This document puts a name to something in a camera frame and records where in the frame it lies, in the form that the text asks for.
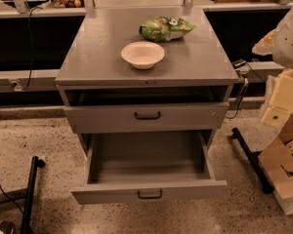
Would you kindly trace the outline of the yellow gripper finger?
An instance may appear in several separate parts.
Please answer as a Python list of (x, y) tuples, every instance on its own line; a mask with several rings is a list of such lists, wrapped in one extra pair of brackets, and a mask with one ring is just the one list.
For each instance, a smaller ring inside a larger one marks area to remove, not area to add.
[(268, 107), (261, 122), (271, 128), (281, 128), (288, 120), (290, 114), (281, 108)]

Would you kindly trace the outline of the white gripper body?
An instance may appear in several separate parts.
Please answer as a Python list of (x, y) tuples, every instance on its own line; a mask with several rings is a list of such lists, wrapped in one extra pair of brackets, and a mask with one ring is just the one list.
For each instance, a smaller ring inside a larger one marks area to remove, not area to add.
[(275, 78), (270, 109), (293, 113), (293, 69), (286, 69)]

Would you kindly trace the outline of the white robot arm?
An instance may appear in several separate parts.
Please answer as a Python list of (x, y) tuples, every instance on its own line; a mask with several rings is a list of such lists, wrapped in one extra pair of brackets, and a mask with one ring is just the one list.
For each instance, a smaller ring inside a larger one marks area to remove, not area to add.
[(284, 70), (274, 79), (272, 95), (267, 100), (261, 123), (272, 128), (281, 128), (293, 113), (293, 6), (257, 44), (252, 53), (272, 55), (272, 60)]

